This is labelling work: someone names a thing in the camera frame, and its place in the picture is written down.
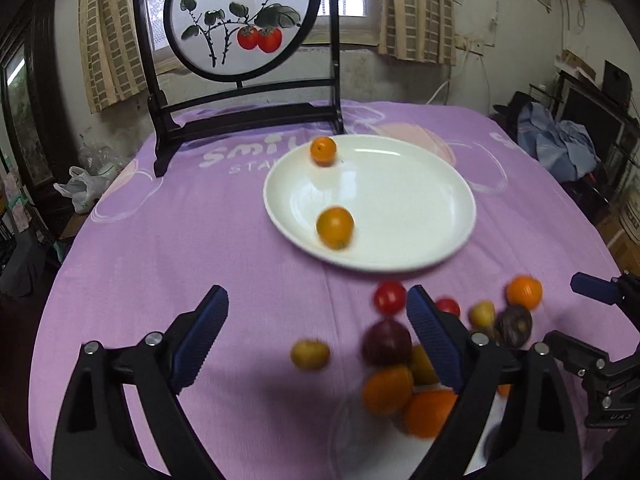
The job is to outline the dark passion fruit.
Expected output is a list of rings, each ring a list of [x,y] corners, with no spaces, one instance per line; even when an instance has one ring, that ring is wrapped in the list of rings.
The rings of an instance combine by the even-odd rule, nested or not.
[[[522,348],[532,333],[533,319],[526,307],[514,304],[496,318],[494,330],[499,344],[512,349]]]

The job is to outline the orange tangerine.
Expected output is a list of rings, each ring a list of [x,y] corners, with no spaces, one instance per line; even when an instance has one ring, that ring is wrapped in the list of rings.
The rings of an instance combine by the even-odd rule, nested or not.
[[[405,365],[378,370],[361,388],[361,401],[372,415],[390,417],[399,413],[413,396],[413,376]]]
[[[540,281],[530,275],[518,275],[504,290],[509,306],[521,306],[533,311],[541,304],[544,288]]]

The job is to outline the small yellow longan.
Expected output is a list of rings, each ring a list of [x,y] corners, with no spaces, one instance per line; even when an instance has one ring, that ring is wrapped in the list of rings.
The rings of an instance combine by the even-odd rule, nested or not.
[[[494,329],[496,308],[492,301],[483,300],[469,310],[469,321],[473,328],[490,333]]]

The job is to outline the large orange fruit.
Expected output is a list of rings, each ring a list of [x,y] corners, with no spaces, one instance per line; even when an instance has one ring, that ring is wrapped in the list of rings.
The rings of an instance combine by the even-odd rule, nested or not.
[[[416,393],[402,413],[402,426],[410,436],[435,439],[456,404],[458,396],[449,389]]]

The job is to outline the yellow-brown small fruit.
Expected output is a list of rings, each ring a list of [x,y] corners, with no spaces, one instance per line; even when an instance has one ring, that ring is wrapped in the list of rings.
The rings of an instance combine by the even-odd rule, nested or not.
[[[434,366],[420,344],[412,347],[410,370],[417,386],[432,386],[439,383]]]

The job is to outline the dark red plum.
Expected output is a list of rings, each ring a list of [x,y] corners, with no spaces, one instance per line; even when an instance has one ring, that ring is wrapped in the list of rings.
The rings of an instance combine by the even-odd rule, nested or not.
[[[393,318],[382,318],[362,336],[361,356],[373,367],[409,365],[412,340],[409,331]]]

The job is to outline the red cherry tomato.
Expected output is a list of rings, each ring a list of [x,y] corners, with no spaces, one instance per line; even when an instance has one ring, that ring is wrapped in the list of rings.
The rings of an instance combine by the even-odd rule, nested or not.
[[[405,306],[407,291],[398,281],[386,281],[378,285],[373,295],[373,304],[379,314],[394,316]]]

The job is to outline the yellow-green longan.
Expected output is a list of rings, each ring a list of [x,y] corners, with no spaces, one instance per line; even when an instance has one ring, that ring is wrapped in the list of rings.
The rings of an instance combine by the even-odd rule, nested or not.
[[[290,351],[292,363],[299,370],[315,372],[323,370],[330,362],[329,346],[318,339],[299,339]]]

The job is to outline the yellow-orange citrus fruit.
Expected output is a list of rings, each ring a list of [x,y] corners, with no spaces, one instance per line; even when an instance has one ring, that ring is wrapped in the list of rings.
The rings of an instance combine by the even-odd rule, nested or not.
[[[333,250],[345,249],[352,239],[355,221],[343,207],[331,207],[319,214],[316,222],[318,237],[326,247]]]

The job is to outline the small orange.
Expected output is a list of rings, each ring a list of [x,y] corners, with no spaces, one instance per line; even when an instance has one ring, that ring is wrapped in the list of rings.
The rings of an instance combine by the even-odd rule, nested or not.
[[[309,155],[318,166],[327,167],[334,164],[337,146],[330,136],[319,136],[311,141]]]

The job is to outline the cardboard box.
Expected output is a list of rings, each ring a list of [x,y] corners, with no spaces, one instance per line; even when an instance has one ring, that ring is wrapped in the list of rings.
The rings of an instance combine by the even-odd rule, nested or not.
[[[621,271],[638,275],[640,271],[639,245],[627,234],[617,216],[608,216],[597,230]]]

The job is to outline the white oval plate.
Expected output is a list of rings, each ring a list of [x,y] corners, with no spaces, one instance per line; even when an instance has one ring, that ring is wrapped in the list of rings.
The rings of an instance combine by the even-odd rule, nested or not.
[[[335,143],[333,165],[316,165],[301,145],[275,162],[264,182],[272,224],[303,252],[347,269],[404,273],[436,266],[470,239],[475,198],[448,162],[385,136],[337,136]],[[326,247],[316,229],[332,206],[355,220],[341,250]]]

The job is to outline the white plastic bag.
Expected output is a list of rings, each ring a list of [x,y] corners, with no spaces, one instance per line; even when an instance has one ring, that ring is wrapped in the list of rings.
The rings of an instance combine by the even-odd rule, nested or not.
[[[72,201],[76,214],[88,214],[116,177],[117,168],[114,164],[104,165],[97,174],[71,166],[70,180],[65,184],[55,183],[53,187]]]

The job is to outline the left checkered curtain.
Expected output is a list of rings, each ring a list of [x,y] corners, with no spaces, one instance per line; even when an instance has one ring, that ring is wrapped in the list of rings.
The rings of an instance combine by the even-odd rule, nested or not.
[[[78,0],[82,78],[89,110],[98,114],[148,88],[134,0]]]

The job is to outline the dark framed wall mirror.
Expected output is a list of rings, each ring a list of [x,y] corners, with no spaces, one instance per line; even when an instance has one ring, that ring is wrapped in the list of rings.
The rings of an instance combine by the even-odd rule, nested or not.
[[[1,36],[1,103],[26,186],[50,188],[68,165],[70,139],[58,81],[55,0],[26,0]]]

